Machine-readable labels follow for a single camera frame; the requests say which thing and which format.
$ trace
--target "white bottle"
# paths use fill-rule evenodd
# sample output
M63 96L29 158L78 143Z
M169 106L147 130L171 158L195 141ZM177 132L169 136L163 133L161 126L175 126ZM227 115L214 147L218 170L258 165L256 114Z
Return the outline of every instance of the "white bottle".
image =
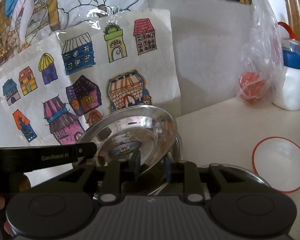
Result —
M284 72L273 103L286 110L300 109L300 42L282 39Z

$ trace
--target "clear plastic bag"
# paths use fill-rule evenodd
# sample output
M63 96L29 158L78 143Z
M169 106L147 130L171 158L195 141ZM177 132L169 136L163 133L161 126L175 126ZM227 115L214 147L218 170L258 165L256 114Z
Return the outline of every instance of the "clear plastic bag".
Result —
M283 71L281 38L268 0L252 0L253 27L243 46L237 97L248 103L271 100Z

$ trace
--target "white container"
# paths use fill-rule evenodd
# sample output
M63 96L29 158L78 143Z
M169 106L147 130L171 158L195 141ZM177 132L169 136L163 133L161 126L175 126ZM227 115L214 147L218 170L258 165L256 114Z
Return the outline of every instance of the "white container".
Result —
M300 69L284 66L283 79L273 103L286 110L300 109Z

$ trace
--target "tabletop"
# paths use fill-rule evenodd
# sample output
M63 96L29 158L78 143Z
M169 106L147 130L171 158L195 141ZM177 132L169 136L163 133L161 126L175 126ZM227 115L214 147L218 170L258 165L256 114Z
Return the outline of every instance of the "tabletop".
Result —
M253 171L251 156L258 142L279 136L300 146L300 110L287 111L270 103L249 106L238 98L177 118L183 159L197 166L228 163ZM297 205L290 231L300 240L300 189L289 194Z

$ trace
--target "red object in plastic bag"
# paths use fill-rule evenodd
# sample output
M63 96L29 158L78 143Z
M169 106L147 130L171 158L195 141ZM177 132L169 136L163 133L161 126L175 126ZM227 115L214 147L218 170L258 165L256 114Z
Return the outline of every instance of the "red object in plastic bag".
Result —
M264 95L265 81L260 80L260 75L255 72L245 72L239 82L241 93L240 97L250 104L261 100Z

